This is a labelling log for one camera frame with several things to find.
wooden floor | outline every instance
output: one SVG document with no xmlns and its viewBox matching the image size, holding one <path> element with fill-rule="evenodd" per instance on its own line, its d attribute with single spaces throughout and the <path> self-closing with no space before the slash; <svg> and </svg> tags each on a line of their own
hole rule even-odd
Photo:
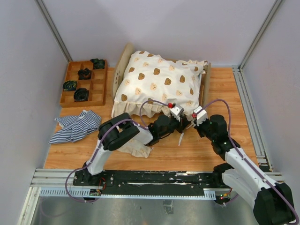
<svg viewBox="0 0 300 225">
<path fill-rule="evenodd" d="M 83 109 L 93 110 L 103 118 L 103 122 L 111 118 L 113 101 L 111 83 L 113 68 L 108 70 L 107 96 L 105 106 L 63 108 L 60 116 L 78 115 Z M 257 163 L 252 140 L 249 134 L 240 96 L 236 87 L 231 68 L 212 68 L 209 100 L 216 98 L 228 102 L 232 113 L 232 137 L 242 146 L 247 155 Z M 209 116 L 221 114 L 228 121 L 228 113 L 224 103 L 217 102 L 208 108 Z M 98 132 L 88 135 L 76 143 L 53 144 L 50 147 L 45 168 L 75 169 L 87 161 L 97 143 Z M 114 151 L 105 164 L 109 170 L 167 170 L 167 171 L 212 171 L 213 167 L 223 163 L 215 154 L 211 143 L 206 138 L 200 138 L 196 130 L 188 129 L 178 146 L 180 134 L 175 132 L 154 146 L 148 158 L 133 157 L 128 153 Z"/>
</svg>

gray wall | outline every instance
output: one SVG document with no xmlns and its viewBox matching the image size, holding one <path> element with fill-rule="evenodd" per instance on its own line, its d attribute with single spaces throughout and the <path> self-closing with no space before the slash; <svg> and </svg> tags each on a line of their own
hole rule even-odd
<svg viewBox="0 0 300 225">
<path fill-rule="evenodd" d="M 300 1 L 285 1 L 244 72 L 268 152 L 300 208 Z"/>
<path fill-rule="evenodd" d="M 73 60 L 118 61 L 126 42 L 176 59 L 238 65 L 274 0 L 44 0 Z"/>
<path fill-rule="evenodd" d="M 0 223 L 16 224 L 59 113 L 67 62 L 33 0 L 0 7 Z"/>
</svg>

wooden tray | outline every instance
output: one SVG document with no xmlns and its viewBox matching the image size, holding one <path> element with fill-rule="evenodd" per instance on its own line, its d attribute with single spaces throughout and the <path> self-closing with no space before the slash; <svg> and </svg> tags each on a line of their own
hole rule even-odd
<svg viewBox="0 0 300 225">
<path fill-rule="evenodd" d="M 85 68 L 92 71 L 91 79 L 79 80 L 78 71 Z M 91 61 L 69 62 L 65 81 L 77 81 L 76 90 L 79 88 L 86 88 L 89 90 L 89 99 L 85 102 L 75 102 L 73 97 L 75 91 L 62 91 L 60 97 L 61 107 L 105 105 L 107 68 L 108 65 L 106 60 L 104 69 L 93 69 L 93 63 Z"/>
</svg>

white cloth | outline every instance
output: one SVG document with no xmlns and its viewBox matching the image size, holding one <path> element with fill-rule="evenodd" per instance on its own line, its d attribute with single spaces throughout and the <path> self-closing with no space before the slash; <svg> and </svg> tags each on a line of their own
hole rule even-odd
<svg viewBox="0 0 300 225">
<path fill-rule="evenodd" d="M 138 115 L 141 104 L 149 99 L 177 103 L 191 117 L 193 110 L 199 106 L 199 74 L 206 64 L 206 61 L 164 60 L 160 55 L 146 51 L 135 52 L 117 90 L 112 117 L 125 112 Z M 145 104 L 142 115 L 152 117 L 161 111 L 166 115 L 170 113 L 167 106 Z"/>
<path fill-rule="evenodd" d="M 130 153 L 135 157 L 148 158 L 153 148 L 143 145 L 141 142 L 131 139 L 129 142 L 124 144 L 121 148 L 117 149 L 120 152 Z"/>
</svg>

striped shirt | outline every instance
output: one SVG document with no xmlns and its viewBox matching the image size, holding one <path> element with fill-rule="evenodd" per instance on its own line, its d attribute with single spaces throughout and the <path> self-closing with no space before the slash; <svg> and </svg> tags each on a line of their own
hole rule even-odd
<svg viewBox="0 0 300 225">
<path fill-rule="evenodd" d="M 62 129 L 53 135 L 49 141 L 50 144 L 77 142 L 97 131 L 101 123 L 101 117 L 92 110 L 83 110 L 79 116 L 65 116 L 55 120 Z"/>
</svg>

